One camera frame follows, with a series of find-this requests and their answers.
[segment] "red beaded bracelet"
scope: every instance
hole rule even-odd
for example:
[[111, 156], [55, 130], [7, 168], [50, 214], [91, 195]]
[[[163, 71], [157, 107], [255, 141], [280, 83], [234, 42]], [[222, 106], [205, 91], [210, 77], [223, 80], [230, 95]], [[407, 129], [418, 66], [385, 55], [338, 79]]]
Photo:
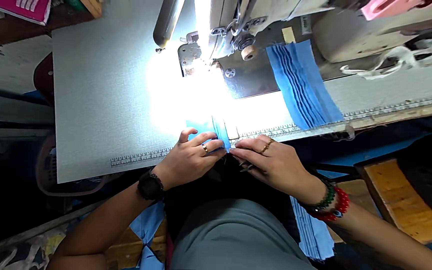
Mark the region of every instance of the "red beaded bracelet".
[[335, 187], [334, 190], [338, 194], [338, 201], [336, 203], [336, 208], [328, 213], [318, 213], [313, 211], [308, 211], [309, 215], [313, 218], [317, 218], [324, 222], [333, 222], [337, 218], [342, 218], [343, 214], [348, 211], [348, 207], [350, 206], [350, 199], [348, 198], [348, 194], [344, 192], [339, 187]]

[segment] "black wristwatch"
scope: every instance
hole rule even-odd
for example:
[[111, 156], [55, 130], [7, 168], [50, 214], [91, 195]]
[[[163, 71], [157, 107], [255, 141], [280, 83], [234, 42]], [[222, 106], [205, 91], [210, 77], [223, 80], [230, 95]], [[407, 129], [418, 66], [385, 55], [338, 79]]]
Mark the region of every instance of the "black wristwatch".
[[164, 187], [158, 176], [151, 173], [152, 170], [151, 168], [141, 175], [138, 183], [138, 191], [145, 200], [159, 201], [163, 198]]

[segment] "measuring tape ruler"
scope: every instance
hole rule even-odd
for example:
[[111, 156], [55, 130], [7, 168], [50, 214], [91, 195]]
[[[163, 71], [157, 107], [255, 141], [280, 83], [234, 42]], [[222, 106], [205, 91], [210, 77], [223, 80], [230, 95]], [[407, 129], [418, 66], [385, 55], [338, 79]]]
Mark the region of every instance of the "measuring tape ruler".
[[[239, 140], [241, 139], [247, 139], [247, 138], [256, 138], [260, 134], [265, 134], [269, 137], [277, 138], [277, 137], [283, 137], [288, 135], [295, 135], [303, 132], [308, 131], [314, 131], [321, 128], [328, 128], [332, 126], [339, 126], [344, 122], [351, 121], [351, 120], [357, 120], [362, 118], [370, 118], [375, 115], [379, 114], [388, 114], [388, 113], [394, 113], [401, 110], [411, 109], [411, 108], [417, 108], [421, 106], [431, 105], [432, 104], [432, 98], [422, 98], [417, 99], [414, 101], [406, 101], [405, 103], [400, 103], [396, 105], [388, 105], [388, 106], [381, 106], [381, 107], [375, 107], [372, 109], [364, 109], [364, 110], [358, 110], [354, 112], [347, 112], [344, 114], [344, 120], [336, 123], [331, 123], [323, 126], [318, 126], [315, 128], [311, 128], [309, 130], [302, 130], [299, 127], [297, 127], [295, 124], [287, 124], [282, 126], [277, 126], [273, 128], [267, 128], [267, 129], [261, 129], [257, 131], [252, 132], [244, 132], [240, 133], [239, 137], [237, 139], [230, 140], [231, 146], [234, 146]], [[148, 151], [148, 152], [142, 152], [139, 154], [134, 155], [128, 155], [128, 156], [119, 156], [111, 159], [111, 168], [117, 168], [117, 167], [123, 167], [126, 165], [134, 165], [139, 163], [147, 163], [147, 162], [153, 162], [156, 160], [162, 160], [165, 158], [165, 156], [169, 153], [171, 150], [171, 147]]]

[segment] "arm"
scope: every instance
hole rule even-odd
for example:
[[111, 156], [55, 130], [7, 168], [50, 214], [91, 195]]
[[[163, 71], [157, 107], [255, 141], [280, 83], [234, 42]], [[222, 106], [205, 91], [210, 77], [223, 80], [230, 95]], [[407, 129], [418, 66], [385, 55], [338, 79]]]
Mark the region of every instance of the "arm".
[[[222, 158], [224, 149], [207, 154], [201, 144], [216, 138], [213, 132], [203, 132], [188, 141], [194, 128], [181, 133], [177, 144], [168, 155], [153, 169], [163, 184], [164, 190], [194, 181], [203, 176]], [[206, 143], [208, 152], [223, 145], [221, 140]], [[138, 182], [118, 193], [91, 215], [81, 221], [57, 247], [48, 270], [100, 269], [106, 270], [104, 252], [117, 240], [129, 224], [152, 201], [147, 201], [138, 192]]]
[[[259, 180], [305, 204], [317, 204], [324, 198], [325, 185], [304, 169], [293, 147], [271, 142], [266, 135], [241, 140], [235, 146], [230, 153], [240, 161], [256, 165], [249, 172]], [[350, 203], [342, 218], [327, 224], [375, 269], [432, 269], [430, 249], [356, 204]]]

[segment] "gold ring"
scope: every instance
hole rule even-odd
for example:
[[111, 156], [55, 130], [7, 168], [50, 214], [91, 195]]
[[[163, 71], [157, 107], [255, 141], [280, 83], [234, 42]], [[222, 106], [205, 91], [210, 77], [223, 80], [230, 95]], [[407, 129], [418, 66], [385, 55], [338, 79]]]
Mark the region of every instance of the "gold ring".
[[262, 151], [261, 151], [260, 154], [263, 154], [266, 150], [268, 150], [268, 148], [269, 148], [269, 145], [268, 145], [268, 144], [265, 144], [265, 145], [264, 145], [264, 148], [262, 149]]

